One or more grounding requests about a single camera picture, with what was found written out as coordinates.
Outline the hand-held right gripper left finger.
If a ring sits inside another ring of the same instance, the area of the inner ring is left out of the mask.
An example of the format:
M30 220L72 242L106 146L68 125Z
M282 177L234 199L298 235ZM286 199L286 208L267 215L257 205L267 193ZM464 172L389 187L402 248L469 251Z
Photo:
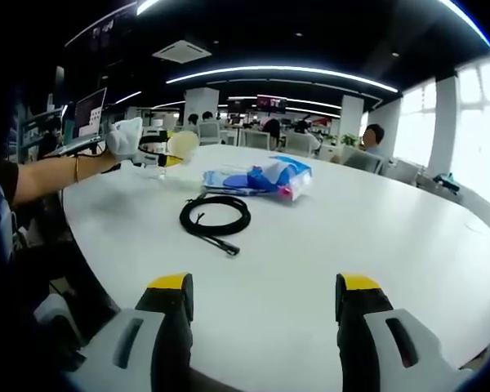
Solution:
M96 333L67 379L76 391L188 391L193 320L192 275L156 278Z

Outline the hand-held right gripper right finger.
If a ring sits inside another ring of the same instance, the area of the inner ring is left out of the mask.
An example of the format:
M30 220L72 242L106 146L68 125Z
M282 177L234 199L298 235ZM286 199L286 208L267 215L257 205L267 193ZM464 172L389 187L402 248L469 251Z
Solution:
M470 369L445 360L427 326L365 275L336 276L336 322L344 391L457 391L470 379Z

